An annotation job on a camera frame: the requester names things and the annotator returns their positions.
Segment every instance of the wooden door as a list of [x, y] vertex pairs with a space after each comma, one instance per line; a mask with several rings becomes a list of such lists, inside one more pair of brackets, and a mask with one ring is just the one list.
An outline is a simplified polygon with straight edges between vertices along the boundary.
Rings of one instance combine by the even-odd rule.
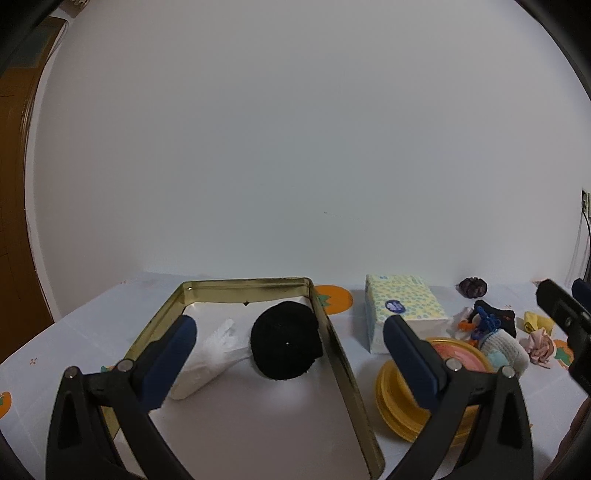
[[64, 23], [46, 19], [0, 77], [0, 362], [53, 323], [29, 245], [25, 150], [41, 72]]

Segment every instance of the orange clip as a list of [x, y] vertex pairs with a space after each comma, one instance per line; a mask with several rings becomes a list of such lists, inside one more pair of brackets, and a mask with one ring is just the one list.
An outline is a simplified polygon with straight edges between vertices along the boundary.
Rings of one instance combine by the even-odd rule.
[[462, 320], [460, 323], [457, 324], [458, 330], [463, 330], [464, 332], [471, 332], [476, 328], [476, 325], [473, 323], [467, 322], [466, 320]]

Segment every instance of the table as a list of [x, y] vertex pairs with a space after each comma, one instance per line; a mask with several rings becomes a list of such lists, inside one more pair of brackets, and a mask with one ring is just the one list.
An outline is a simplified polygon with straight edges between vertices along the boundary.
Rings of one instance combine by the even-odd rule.
[[[0, 392], [10, 392], [12, 406], [0, 419], [0, 429], [24, 466], [36, 479], [44, 479], [47, 432], [57, 387], [63, 371], [77, 365], [84, 373], [120, 360], [172, 292], [186, 280], [199, 277], [141, 273], [99, 295], [49, 327], [0, 365]], [[374, 402], [374, 381], [387, 355], [368, 351], [363, 285], [346, 286], [353, 306], [331, 316], [359, 384], [369, 419], [386, 458], [386, 477], [404, 456], [409, 444], [397, 437], [382, 421]], [[454, 288], [431, 290], [449, 316], [473, 301]], [[535, 305], [531, 283], [489, 286], [485, 300], [504, 309], [510, 306], [519, 317]], [[562, 332], [553, 335], [566, 339]], [[557, 452], [558, 444], [582, 401], [583, 390], [552, 360], [552, 369], [530, 365], [520, 379], [532, 425], [536, 477]], [[459, 449], [447, 456], [436, 478], [449, 473]]]

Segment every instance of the yellow cloth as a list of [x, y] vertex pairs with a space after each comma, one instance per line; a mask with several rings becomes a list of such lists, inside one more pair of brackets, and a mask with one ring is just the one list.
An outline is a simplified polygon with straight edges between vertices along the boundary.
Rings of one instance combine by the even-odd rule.
[[548, 335], [552, 335], [552, 328], [554, 328], [554, 320], [548, 317], [542, 317], [542, 315], [534, 312], [525, 312], [523, 323], [527, 333], [535, 332], [543, 327], [546, 329]]

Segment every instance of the stack of yellow plates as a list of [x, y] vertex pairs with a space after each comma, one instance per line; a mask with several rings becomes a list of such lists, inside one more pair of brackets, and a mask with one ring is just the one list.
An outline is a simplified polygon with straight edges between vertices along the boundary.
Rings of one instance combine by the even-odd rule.
[[[465, 342], [451, 338], [431, 338], [428, 341], [444, 360], [453, 356], [468, 370], [493, 371], [484, 354]], [[406, 441], [414, 442], [427, 423], [430, 412], [418, 406], [404, 377], [392, 360], [387, 361], [378, 373], [375, 399], [388, 427]], [[452, 446], [466, 441], [477, 411], [477, 406], [466, 409]]]

